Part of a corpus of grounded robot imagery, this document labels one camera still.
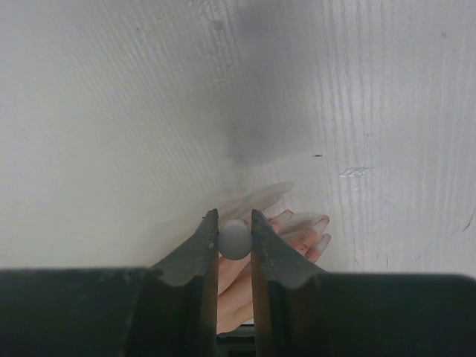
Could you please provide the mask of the mannequin hand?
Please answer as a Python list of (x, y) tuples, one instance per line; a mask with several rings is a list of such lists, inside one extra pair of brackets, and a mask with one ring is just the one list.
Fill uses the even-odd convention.
[[(277, 204), (294, 187), (290, 181), (269, 185), (245, 196), (235, 196), (219, 209), (219, 227), (233, 219), (251, 227), (251, 211), (265, 211)], [(330, 218), (317, 213), (294, 213), (286, 208), (267, 218), (274, 231), (309, 262), (316, 263), (331, 236), (325, 231)], [(219, 259), (216, 332), (231, 332), (254, 318), (251, 257)]]

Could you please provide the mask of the nail polish brush cap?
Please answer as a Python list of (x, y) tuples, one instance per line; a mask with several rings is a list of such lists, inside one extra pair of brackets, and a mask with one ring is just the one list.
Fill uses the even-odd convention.
[(217, 244), (219, 253), (229, 260), (241, 260), (251, 253), (251, 231), (244, 221), (227, 221), (219, 230)]

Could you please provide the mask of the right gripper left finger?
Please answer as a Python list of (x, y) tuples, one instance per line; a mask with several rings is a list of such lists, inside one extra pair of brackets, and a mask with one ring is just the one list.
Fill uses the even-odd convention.
[(212, 356), (218, 213), (150, 268), (1, 272), (3, 356)]

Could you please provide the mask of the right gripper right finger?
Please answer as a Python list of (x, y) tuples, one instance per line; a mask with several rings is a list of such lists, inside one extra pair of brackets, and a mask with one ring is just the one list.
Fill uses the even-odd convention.
[(473, 356), (475, 280), (329, 273), (251, 216), (259, 356)]

